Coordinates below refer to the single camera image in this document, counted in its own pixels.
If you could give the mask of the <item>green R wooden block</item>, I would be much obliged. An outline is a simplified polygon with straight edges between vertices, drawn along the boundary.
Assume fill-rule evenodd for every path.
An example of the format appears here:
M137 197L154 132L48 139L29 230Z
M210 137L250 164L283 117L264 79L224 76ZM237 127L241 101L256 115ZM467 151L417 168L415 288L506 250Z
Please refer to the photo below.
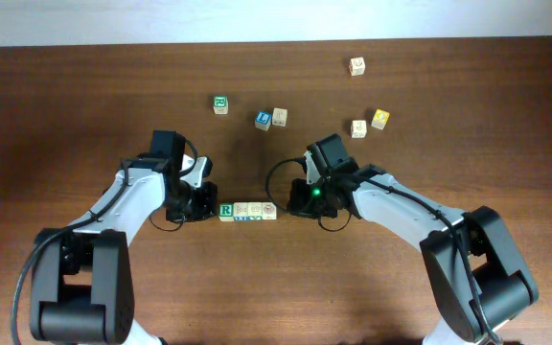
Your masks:
M234 220L234 204L233 203L221 203L218 207L218 217L220 221L233 221Z

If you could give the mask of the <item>wooden block blue side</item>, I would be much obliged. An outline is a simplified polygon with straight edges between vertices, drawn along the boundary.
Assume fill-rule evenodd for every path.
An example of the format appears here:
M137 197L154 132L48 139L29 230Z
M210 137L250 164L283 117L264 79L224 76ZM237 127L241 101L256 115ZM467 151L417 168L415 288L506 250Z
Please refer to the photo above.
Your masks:
M248 203L235 202L233 211L234 221L249 221Z

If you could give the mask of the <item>wooden block red drawing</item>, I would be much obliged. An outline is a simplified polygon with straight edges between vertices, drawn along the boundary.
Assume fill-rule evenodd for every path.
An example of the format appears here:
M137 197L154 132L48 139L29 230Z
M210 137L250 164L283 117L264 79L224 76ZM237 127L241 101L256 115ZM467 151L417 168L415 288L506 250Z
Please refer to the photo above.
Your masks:
M262 203L262 219L275 220L277 218L277 208L272 202Z

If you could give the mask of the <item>plain wooden block front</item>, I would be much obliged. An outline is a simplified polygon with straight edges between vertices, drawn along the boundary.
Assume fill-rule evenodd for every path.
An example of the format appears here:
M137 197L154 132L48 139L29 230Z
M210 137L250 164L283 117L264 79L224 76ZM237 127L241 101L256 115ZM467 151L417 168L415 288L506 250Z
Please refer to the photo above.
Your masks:
M263 219L263 204L261 202L248 203L248 216L250 220Z

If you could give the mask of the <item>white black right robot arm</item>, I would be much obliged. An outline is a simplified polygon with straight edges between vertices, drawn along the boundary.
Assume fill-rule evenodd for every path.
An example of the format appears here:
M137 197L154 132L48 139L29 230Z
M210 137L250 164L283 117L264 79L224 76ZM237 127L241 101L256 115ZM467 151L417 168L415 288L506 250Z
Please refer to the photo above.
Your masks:
M441 319L425 344L500 344L497 331L539 299L538 285L497 211L448 207L353 160L299 158L287 211L316 220L340 210L376 223L418 250Z

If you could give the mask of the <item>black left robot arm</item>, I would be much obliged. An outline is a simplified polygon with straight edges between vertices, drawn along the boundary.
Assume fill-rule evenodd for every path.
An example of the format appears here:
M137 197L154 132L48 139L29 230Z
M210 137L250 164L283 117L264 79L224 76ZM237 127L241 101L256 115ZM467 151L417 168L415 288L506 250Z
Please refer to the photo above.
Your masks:
M162 344L135 319L129 247L165 208L181 227L213 216L212 162L148 154L121 162L112 185L80 218L35 238L14 293L31 282L32 337L53 344Z

